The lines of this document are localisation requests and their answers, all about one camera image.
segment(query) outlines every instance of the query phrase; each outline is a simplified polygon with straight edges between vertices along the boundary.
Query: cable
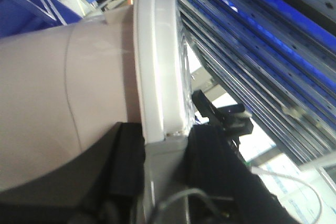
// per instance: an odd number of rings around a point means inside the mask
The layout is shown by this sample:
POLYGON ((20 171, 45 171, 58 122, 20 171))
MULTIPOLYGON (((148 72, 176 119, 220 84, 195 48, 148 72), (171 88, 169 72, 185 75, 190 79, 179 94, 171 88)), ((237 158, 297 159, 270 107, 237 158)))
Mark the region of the cable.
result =
POLYGON ((183 191, 179 191, 176 194, 173 194, 169 196, 166 200, 159 202, 156 204, 155 208, 153 209, 153 212, 148 220, 148 224, 154 224, 156 219, 160 216, 160 214, 172 203, 175 201, 190 196, 194 195, 198 197, 200 200, 202 200, 205 205, 208 207, 209 210, 220 220, 224 220, 224 217, 221 215, 220 211, 218 208, 215 206, 215 204, 212 202, 212 200, 209 198, 209 196, 203 192, 202 190, 198 188, 191 188, 183 191))
POLYGON ((317 200, 319 201, 319 204, 320 204, 319 212, 318 212, 318 214, 316 215, 314 221, 311 224, 316 224, 320 220, 321 215, 322 215, 322 208, 323 208, 323 206, 322 206, 322 198, 321 198, 320 194, 315 190, 315 188, 313 188, 307 182, 303 181, 302 179, 295 178, 293 176, 289 176, 289 175, 285 175, 285 174, 281 174, 281 173, 269 172, 267 170, 261 169, 261 168, 256 167, 256 166, 252 166, 251 167, 251 172, 253 174, 256 174, 256 175, 278 176, 278 177, 281 177, 281 178, 286 178, 286 179, 294 180, 294 181, 297 181, 297 182, 300 182, 300 183, 304 184, 305 186, 308 186, 310 189, 313 190, 313 192, 317 196, 317 200))

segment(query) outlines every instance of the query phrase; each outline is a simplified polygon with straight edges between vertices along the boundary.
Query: black fabric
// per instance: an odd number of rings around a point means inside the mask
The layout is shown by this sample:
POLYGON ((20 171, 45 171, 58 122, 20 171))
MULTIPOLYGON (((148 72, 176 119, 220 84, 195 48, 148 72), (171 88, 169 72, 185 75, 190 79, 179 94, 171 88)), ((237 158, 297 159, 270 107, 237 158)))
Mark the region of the black fabric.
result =
POLYGON ((68 164, 0 193, 0 223, 111 223, 112 215, 126 220, 143 187, 143 153, 141 125, 117 123, 68 164), (115 213, 106 212, 109 206, 115 213))
POLYGON ((109 193, 135 196, 144 187, 144 139, 141 124, 122 125, 112 165, 109 193))
POLYGON ((246 224, 298 224, 229 146, 224 131, 195 125, 189 136, 189 183, 210 196, 233 196, 246 224))

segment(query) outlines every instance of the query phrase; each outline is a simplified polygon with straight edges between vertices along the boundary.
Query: white wire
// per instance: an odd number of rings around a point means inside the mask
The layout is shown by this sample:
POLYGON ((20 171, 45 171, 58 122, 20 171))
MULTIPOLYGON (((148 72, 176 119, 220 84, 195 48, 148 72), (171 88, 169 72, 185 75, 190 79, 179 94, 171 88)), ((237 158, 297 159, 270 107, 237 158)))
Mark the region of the white wire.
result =
POLYGON ((220 210, 215 206, 215 204, 205 192, 198 188, 190 188, 179 191, 178 193, 169 196, 166 200, 158 203, 149 218, 148 224, 154 224, 158 216, 172 203, 178 199, 185 198, 190 195, 194 195, 201 199, 216 217, 218 217, 220 220, 223 220, 223 216, 221 215, 220 210))
POLYGON ((311 224, 316 224, 320 218, 321 218, 321 215, 322 215, 322 198, 320 196, 320 194, 316 191, 315 188, 313 188, 311 185, 309 185, 307 182, 305 182, 304 180, 302 179, 299 179, 299 178, 295 178, 293 176, 290 176, 290 175, 285 175, 285 174, 281 174, 281 173, 274 173, 274 172, 269 172, 267 170, 264 170, 264 169, 261 169, 259 167, 255 167, 255 166, 252 166, 251 167, 251 172, 253 174, 256 174, 256 175, 271 175, 271 176, 277 176, 277 177, 281 177, 281 178, 286 178, 286 179, 290 179, 290 180, 294 180, 294 181, 297 181, 299 183, 302 183, 304 184, 305 186, 309 187, 310 189, 313 190, 313 192, 316 194, 317 196, 317 200, 319 201, 319 204, 320 204, 320 209, 319 209, 319 212, 318 214, 316 215, 315 219, 313 220, 313 222, 311 224))

